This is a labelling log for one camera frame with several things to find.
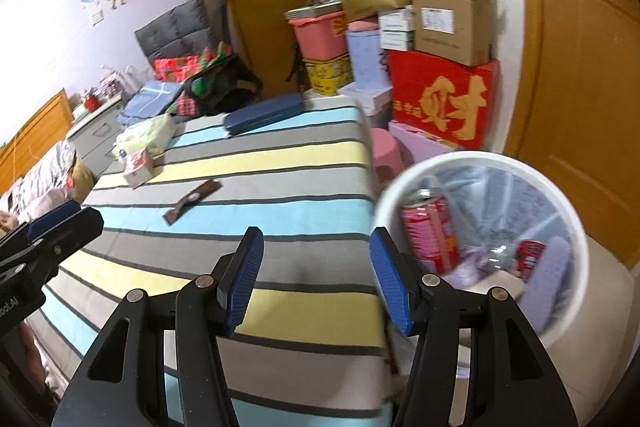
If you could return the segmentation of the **navy blue pencil case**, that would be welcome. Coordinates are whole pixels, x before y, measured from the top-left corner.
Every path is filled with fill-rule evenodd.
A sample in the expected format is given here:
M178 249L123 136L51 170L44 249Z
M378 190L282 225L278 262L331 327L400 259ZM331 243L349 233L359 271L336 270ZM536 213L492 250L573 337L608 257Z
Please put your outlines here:
M224 117L224 130L238 135L275 124L305 112L305 102L299 93L289 93L245 106Z

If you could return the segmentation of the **white trash bin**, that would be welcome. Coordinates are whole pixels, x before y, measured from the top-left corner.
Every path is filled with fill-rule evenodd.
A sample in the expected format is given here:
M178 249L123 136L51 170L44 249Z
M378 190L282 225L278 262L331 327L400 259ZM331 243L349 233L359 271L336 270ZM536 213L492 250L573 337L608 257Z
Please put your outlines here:
M551 348L570 329L584 301L589 254L578 214L564 193L524 162L495 153L459 150L418 162L383 192L373 223L384 227L401 248L408 237L400 210L418 188L437 188L447 197L464 274L454 274L470 288L492 272L521 275L525 284L551 237L570 243L572 259L555 300L551 320L539 334Z

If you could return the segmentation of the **purple foam net sleeve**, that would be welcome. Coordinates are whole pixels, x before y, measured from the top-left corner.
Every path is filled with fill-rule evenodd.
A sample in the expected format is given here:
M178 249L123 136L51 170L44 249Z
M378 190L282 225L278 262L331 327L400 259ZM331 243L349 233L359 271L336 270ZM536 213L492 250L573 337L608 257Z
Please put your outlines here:
M537 334L541 334L551 320L570 259L570 243L561 236L551 237L526 283L524 293L518 298L518 305Z

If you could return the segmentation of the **red gift box gold character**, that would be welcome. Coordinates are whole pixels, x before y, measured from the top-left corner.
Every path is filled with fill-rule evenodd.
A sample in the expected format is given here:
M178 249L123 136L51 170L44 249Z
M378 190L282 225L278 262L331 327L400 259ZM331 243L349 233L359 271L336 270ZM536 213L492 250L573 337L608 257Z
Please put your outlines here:
M484 145L500 63L465 66L419 51L387 53L394 121L468 150Z

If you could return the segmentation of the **red patterned blanket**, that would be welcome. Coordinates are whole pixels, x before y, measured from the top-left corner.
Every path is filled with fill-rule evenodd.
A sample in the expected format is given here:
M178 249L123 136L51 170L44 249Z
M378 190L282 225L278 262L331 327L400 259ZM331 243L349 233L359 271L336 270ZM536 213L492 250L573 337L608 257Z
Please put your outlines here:
M199 72L203 72L207 67L225 60L231 54L230 44L221 42L215 51L206 48L198 55L157 58L153 61L153 69L158 80L183 82Z

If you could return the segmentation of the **floral bedding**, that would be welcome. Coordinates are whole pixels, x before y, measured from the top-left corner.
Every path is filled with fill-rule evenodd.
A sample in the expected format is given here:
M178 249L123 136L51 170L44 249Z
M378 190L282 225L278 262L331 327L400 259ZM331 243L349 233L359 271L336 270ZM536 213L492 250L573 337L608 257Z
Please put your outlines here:
M67 140L56 142L28 173L1 194L1 236L74 200L81 204L96 177Z

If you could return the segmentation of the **pink plastic storage bin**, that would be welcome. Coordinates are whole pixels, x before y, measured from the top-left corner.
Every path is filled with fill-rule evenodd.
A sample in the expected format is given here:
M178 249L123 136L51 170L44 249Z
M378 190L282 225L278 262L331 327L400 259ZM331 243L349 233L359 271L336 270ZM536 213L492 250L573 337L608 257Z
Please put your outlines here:
M288 23L293 27L305 60L329 61L347 53L348 20L343 11L294 18Z

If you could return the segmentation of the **pink plastic stool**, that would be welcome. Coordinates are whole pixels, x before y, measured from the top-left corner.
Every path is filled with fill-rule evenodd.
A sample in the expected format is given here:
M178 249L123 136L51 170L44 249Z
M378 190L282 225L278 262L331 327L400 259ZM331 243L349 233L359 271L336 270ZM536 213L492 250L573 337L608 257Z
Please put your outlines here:
M386 186L411 165L404 146L383 128L372 128L373 165L378 184Z

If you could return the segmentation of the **black bag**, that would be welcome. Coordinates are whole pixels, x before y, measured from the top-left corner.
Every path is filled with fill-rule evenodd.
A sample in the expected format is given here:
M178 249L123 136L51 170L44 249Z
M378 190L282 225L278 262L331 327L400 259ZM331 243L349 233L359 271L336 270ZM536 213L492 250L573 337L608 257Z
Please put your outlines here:
M232 113L262 94L262 80L238 54L213 61L184 83L183 92L200 116Z

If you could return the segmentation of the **dark grey padded headboard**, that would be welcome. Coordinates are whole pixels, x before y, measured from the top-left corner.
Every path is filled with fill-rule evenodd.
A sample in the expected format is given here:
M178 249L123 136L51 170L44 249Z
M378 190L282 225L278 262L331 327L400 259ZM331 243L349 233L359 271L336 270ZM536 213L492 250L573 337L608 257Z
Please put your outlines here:
M189 0L134 32L146 59L200 55L231 43L228 0Z

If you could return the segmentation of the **brown cardboard box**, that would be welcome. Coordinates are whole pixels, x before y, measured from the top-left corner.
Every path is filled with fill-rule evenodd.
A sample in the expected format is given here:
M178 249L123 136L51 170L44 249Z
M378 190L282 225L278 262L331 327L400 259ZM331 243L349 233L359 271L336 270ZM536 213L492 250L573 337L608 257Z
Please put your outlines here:
M465 66L491 59L494 0L412 0L412 8L417 51Z

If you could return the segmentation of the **lavender plastic container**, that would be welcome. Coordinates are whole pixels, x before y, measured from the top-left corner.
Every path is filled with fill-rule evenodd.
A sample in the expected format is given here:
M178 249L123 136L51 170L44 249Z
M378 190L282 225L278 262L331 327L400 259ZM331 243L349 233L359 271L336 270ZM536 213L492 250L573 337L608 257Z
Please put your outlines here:
M351 23L346 41L352 75L361 91L380 91L390 87L385 51L381 48L380 30L372 24Z

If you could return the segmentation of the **white stacked boxes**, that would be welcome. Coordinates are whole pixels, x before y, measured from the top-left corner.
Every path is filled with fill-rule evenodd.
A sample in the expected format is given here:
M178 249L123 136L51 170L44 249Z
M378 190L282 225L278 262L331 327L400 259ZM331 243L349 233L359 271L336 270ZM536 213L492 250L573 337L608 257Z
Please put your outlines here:
M407 52L414 48L414 19L411 5L378 13L381 48Z

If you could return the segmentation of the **yellow patterned box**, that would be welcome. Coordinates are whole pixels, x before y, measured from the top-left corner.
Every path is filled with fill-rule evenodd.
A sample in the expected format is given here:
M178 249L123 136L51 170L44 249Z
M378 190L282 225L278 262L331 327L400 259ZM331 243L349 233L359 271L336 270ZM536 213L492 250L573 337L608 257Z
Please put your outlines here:
M311 88L322 95L338 95L338 90L354 81L347 53L327 61L305 60L304 65Z

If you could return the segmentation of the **red drink can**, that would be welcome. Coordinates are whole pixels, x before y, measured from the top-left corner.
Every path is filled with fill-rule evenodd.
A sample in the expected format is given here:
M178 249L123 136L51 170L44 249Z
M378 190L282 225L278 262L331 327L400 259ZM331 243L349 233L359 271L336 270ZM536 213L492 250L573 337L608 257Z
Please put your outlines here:
M418 188L401 206L400 217L413 254L436 274L446 274L460 261L447 197L437 188Z

